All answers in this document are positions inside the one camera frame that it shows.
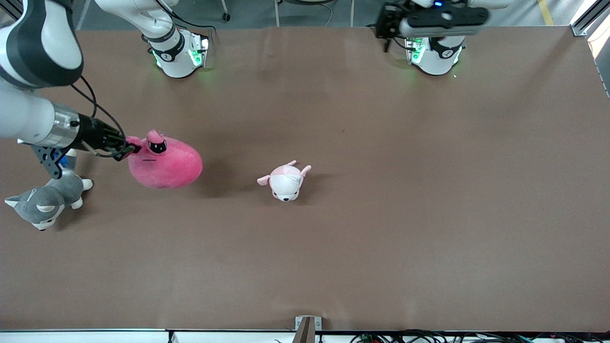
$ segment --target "stuffed animal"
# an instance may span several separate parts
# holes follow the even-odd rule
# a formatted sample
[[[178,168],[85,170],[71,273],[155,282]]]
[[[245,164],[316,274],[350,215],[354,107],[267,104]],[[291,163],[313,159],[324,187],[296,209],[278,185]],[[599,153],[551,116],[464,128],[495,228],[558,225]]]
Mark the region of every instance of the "stuffed animal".
[[[281,201],[292,201],[299,196],[299,189],[303,184],[303,178],[311,166],[299,170],[294,167],[296,161],[275,168],[270,175],[263,176],[257,182],[261,186],[269,184],[273,197]]]
[[[195,181],[203,171],[201,155],[192,146],[165,137],[157,131],[146,138],[127,137],[127,143],[140,146],[127,157],[131,175],[150,188],[179,188]]]
[[[60,164],[62,177],[52,179],[43,187],[34,188],[28,192],[4,200],[15,209],[17,214],[30,222],[40,231],[55,224],[55,220],[66,208],[73,209],[82,206],[83,191],[93,187],[89,179],[81,179],[74,172],[76,166],[76,150],[70,149],[62,158]]]

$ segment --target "small white and pink plush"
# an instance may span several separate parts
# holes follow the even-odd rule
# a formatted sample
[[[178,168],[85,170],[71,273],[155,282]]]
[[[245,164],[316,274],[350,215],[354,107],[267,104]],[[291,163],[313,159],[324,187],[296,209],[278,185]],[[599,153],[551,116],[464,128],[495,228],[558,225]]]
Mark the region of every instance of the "small white and pink plush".
[[[261,186],[269,184],[273,197],[281,201],[292,201],[299,196],[299,189],[303,184],[303,178],[311,166],[299,170],[294,167],[296,161],[275,168],[270,175],[263,176],[257,182]]]

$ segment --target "plush head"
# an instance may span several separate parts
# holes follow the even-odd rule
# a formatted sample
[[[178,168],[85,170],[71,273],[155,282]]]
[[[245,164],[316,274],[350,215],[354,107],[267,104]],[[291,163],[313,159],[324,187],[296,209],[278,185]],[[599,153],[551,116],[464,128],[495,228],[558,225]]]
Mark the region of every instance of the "plush head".
[[[21,195],[6,198],[4,202],[40,231],[55,224],[56,218],[65,209],[61,194],[53,187],[37,187]]]
[[[311,166],[299,170],[293,165],[296,161],[275,168],[270,175],[259,178],[257,182],[261,186],[269,184],[273,197],[281,201],[293,201],[298,198],[303,178]]]
[[[129,171],[150,188],[178,188],[195,181],[203,171],[201,156],[192,146],[152,130],[146,138],[127,137],[140,146],[127,157]]]

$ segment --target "round pink plush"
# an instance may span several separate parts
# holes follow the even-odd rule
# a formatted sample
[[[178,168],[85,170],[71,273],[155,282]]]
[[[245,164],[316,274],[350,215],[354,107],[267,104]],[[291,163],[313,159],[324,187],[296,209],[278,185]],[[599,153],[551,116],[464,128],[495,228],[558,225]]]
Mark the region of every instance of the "round pink plush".
[[[192,146],[152,130],[145,139],[127,137],[140,151],[127,157],[131,175],[150,188],[178,188],[195,181],[203,171],[201,155]]]

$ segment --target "white cable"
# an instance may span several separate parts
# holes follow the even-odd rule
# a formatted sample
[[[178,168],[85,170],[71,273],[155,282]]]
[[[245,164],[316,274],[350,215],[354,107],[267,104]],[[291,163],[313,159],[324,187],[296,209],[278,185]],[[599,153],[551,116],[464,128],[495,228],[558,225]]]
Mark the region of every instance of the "white cable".
[[[331,11],[331,15],[328,17],[328,21],[326,22],[326,25],[324,25],[324,27],[328,26],[328,23],[331,22],[332,19],[332,8],[330,8],[329,6],[327,6],[326,4],[319,4],[320,6],[324,6],[326,7],[329,11]]]

